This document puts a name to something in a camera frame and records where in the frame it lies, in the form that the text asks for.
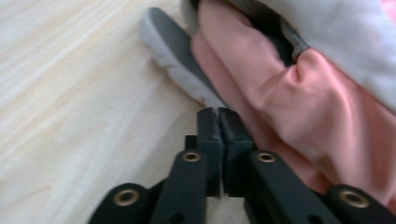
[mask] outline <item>metal grommet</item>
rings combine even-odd
[[[118,206],[128,206],[139,201],[140,194],[135,189],[123,189],[113,197],[113,203]]]
[[[274,161],[276,161],[276,157],[275,156],[273,156],[273,155],[271,155],[269,153],[266,153],[266,152],[263,152],[263,153],[260,153],[259,155],[257,155],[257,159],[259,159],[259,161],[263,161],[263,162],[274,162]]]
[[[365,208],[369,206],[369,201],[359,193],[349,189],[343,189],[340,192],[340,198],[344,203],[358,208]]]
[[[198,161],[201,159],[201,156],[195,152],[188,152],[183,155],[184,161]]]

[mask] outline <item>light wood surface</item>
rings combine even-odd
[[[168,175],[202,108],[139,41],[173,0],[0,2],[0,223],[87,223],[108,190]],[[208,223],[243,223],[210,200]]]

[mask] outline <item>pink fabric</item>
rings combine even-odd
[[[396,1],[382,0],[381,4],[382,8],[384,8],[384,11],[386,11],[390,18],[393,20],[393,22],[396,23]]]
[[[232,7],[200,3],[192,51],[256,144],[312,189],[345,183],[396,213],[396,117],[314,49],[286,68]]]

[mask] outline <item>gray shoe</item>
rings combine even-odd
[[[162,10],[148,9],[140,23],[140,35],[154,60],[192,99],[207,107],[226,107],[195,61],[190,37]]]

